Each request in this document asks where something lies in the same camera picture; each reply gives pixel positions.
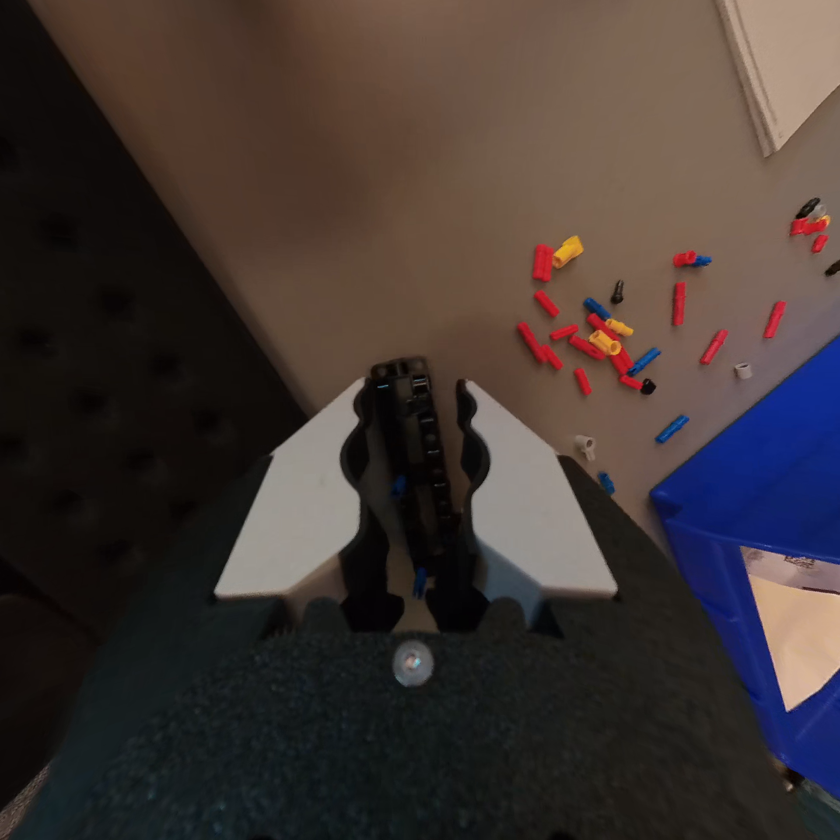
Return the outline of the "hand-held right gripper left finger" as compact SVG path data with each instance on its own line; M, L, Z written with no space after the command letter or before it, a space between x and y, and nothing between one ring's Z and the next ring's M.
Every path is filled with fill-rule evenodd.
M361 377L270 455L225 567L219 601L278 596L284 602L349 591L340 553L361 528L361 496L345 475L341 454L360 423Z

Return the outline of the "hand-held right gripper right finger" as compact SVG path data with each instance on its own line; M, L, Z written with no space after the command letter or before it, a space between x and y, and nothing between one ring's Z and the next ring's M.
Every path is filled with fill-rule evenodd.
M612 599L616 580L559 454L475 381L455 390L472 585L489 602Z

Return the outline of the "black lego technic beam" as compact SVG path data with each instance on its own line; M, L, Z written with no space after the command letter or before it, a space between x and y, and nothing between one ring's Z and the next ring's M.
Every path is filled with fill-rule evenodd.
M460 514L455 509L433 385L424 357L374 364L374 416L390 471L395 504L414 569L413 598L455 554Z

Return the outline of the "scattered small lego pins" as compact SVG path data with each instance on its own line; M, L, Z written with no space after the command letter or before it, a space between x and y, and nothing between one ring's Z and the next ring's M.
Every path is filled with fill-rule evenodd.
M806 237L812 240L811 253L819 255L822 253L830 236L826 230L831 225L832 217L826 211L821 197L815 196L806 202L794 215L791 220L789 236ZM534 249L532 262L532 279L538 283L547 284L552 279L554 270L566 266L573 259L584 253L584 247L580 237L567 238L562 246L552 251L546 244L539 244ZM702 255L690 249L677 253L672 258L673 266L677 269L698 269L708 266L712 258ZM623 280L618 280L614 286L610 298L613 306L617 306L624 300ZM672 296L672 308L670 325L674 328L685 324L686 315L687 284L685 280L678 280L674 285ZM545 289L537 288L533 299L550 319L556 319L560 315L559 307L546 293ZM577 323L570 323L554 329L549 333L547 342L541 341L537 334L526 322L519 322L516 331L521 341L526 345L533 359L538 364L548 364L555 371L560 371L564 363L555 352L553 346L561 341L567 342L578 352L586 355L594 361L609 361L616 372L617 380L635 393L642 396L651 396L656 390L656 384L649 378L640 379L639 376L647 367L657 360L661 355L659 348L651 348L636 360L632 359L626 348L626 339L634 335L635 330L625 322L616 320L613 315L597 300L588 297L582 304L586 310L585 323L590 328L589 334L581 334L581 327ZM762 341L769 341L775 338L784 318L787 308L786 301L775 301L768 320L762 332ZM718 330L714 333L708 346L699 359L699 364L709 366L717 357L725 345L729 331ZM583 396L592 394L592 384L588 374L581 367L574 368L573 377ZM667 443L678 431L688 424L689 418L679 415L675 421L669 423L665 430L655 437L658 445ZM595 440L592 437L577 436L575 446L584 458L593 462L595 459ZM612 478L605 471L597 473L597 480L604 491L612 496L615 493L615 486Z

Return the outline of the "open lego instruction booklet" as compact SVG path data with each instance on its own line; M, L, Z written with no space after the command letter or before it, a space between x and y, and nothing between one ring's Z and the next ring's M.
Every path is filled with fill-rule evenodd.
M838 1L716 1L762 156L839 85Z

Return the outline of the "blue plastic bin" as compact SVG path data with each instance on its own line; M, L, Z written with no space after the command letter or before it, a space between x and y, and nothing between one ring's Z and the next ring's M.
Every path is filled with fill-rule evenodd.
M771 752L839 790L839 339L650 497Z

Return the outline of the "black perforated mat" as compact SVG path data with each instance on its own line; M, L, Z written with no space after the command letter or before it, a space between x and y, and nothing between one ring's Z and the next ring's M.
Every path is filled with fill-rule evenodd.
M1 2L2 560L102 642L307 416L28 2Z

